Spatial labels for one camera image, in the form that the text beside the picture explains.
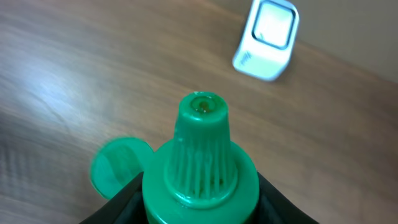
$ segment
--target ribbed nozzle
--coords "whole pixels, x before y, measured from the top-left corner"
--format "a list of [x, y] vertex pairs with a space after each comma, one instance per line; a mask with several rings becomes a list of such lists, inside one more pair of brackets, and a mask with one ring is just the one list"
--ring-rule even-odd
[[196, 92], [181, 101], [172, 153], [167, 159], [166, 186], [184, 205], [210, 208], [233, 193], [238, 173], [224, 99]]

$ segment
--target green nozzle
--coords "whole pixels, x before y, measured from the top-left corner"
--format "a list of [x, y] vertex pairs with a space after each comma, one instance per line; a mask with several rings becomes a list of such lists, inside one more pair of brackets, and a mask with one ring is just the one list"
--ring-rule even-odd
[[182, 100], [164, 180], [169, 192], [192, 208], [216, 206], [233, 193], [238, 173], [222, 98], [202, 92]]
[[228, 107], [214, 93], [180, 103], [174, 138], [154, 154], [142, 182], [149, 223], [246, 223], [259, 180], [229, 137]]

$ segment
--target table surface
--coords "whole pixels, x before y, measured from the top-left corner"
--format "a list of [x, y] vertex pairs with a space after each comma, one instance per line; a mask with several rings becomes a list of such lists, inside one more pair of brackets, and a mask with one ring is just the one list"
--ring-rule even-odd
[[157, 149], [178, 103], [229, 104], [232, 140], [321, 223], [396, 223], [398, 85], [297, 41], [276, 82], [231, 59], [250, 1], [1, 0], [0, 223], [78, 223], [97, 148]]

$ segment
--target wood grain surface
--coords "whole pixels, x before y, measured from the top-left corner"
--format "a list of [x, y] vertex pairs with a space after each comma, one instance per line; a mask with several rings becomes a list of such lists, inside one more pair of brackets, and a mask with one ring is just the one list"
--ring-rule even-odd
[[398, 85], [298, 41], [273, 83], [231, 59], [251, 2], [0, 0], [0, 223], [78, 223], [105, 141], [172, 138], [196, 90], [231, 137], [320, 223], [397, 223]]

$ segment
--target white case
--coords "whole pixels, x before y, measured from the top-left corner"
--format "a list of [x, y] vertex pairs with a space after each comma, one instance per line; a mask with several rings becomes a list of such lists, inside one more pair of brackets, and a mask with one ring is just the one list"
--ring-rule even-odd
[[265, 81], [275, 80], [292, 55], [299, 14], [284, 0], [253, 0], [233, 66]]

